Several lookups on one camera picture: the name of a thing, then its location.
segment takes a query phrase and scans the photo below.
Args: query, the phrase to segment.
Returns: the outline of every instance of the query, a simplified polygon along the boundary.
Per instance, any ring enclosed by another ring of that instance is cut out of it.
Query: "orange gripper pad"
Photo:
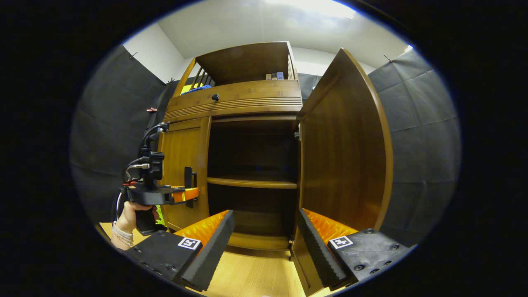
[[[325,245],[328,244],[328,241],[330,241],[330,239],[350,235],[357,232],[356,229],[350,228],[347,225],[322,216],[316,212],[310,211],[305,208],[303,208],[303,210],[306,213],[306,216],[308,216],[308,218],[314,225],[315,229],[317,230],[317,233],[319,233],[319,236],[321,236],[321,239],[323,240]]]
[[[227,213],[228,210],[220,212],[216,215],[212,215],[179,231],[176,231],[174,234],[200,240],[202,242],[203,249]]]
[[[172,197],[174,197],[174,202],[187,201],[187,200],[198,197],[198,195],[200,195],[200,188],[189,188],[189,189],[185,189],[185,192],[172,193]]]

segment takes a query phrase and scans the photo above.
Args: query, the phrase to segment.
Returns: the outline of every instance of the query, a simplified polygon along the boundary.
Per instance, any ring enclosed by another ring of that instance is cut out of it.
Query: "open cabinet door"
[[[297,116],[299,207],[356,230],[379,229],[392,187],[389,125],[370,79],[340,49]],[[306,296],[323,289],[297,229],[293,261]]]
[[[211,117],[187,120],[169,126],[168,132],[159,139],[163,160],[163,179],[159,184],[184,185],[184,168],[190,166],[196,172],[196,184],[200,188],[194,208],[183,204],[163,205],[162,214],[167,227],[180,230],[209,216],[207,200],[207,157]]]

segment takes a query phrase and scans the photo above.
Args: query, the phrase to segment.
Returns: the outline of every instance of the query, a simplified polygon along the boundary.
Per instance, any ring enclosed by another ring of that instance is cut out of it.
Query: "ceiling light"
[[[307,11],[319,12],[331,17],[345,17],[351,20],[356,11],[332,0],[262,0],[271,4],[287,4]]]

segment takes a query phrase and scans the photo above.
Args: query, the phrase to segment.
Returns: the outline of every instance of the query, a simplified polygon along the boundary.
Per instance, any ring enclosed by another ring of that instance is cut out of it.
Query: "wooden floor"
[[[111,223],[101,223],[101,226],[111,236]],[[145,238],[134,230],[134,244]],[[289,252],[228,246],[220,258],[209,289],[198,293],[208,297],[305,297],[294,264],[288,256]],[[328,294],[330,290],[325,288],[311,297]]]

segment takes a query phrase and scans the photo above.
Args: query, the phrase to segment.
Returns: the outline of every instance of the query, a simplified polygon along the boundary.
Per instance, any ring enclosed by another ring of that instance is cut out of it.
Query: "black fabric curtain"
[[[369,73],[389,122],[392,193],[380,231],[401,244],[420,243],[455,190],[461,138],[452,99],[433,68],[411,50]],[[303,101],[319,76],[299,74]]]
[[[110,221],[121,173],[137,157],[145,130],[163,120],[177,83],[165,85],[120,45],[85,86],[73,116],[70,164],[81,201],[95,222]],[[158,112],[148,113],[151,107]]]

